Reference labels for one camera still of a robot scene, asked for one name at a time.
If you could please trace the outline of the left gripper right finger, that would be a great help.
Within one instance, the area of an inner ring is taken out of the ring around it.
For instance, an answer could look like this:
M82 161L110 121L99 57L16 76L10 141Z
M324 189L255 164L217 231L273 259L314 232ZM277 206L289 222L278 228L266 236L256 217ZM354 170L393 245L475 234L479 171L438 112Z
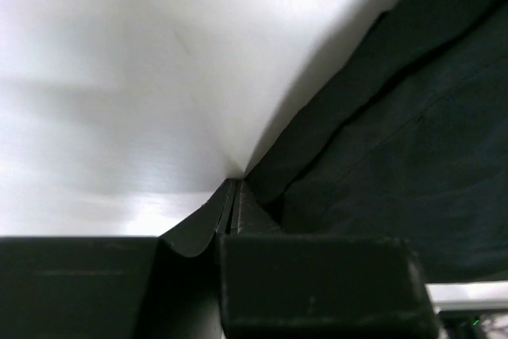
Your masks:
M249 185L240 181L233 202L233 233L272 235L282 232L279 224L256 201Z

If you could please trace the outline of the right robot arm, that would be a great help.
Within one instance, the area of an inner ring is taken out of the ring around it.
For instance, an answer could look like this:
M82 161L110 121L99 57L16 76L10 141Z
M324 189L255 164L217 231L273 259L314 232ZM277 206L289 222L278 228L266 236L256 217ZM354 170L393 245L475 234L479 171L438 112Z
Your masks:
M495 339L507 338L507 309L441 310L439 338Z

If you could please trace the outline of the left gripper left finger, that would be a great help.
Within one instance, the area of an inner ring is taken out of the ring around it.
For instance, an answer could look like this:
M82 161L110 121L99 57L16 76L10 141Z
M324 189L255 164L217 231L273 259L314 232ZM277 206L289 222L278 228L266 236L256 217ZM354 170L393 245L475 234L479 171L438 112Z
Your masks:
M227 233L235 199L235 180L227 179L194 213L160 236L173 253L194 258L201 255L217 233Z

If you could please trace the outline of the black shorts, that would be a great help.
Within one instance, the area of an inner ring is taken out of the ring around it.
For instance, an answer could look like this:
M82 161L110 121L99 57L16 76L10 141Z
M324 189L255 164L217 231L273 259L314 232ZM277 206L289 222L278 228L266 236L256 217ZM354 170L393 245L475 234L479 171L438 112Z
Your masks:
M399 237L431 283L507 277L507 0L400 0L247 182L288 233Z

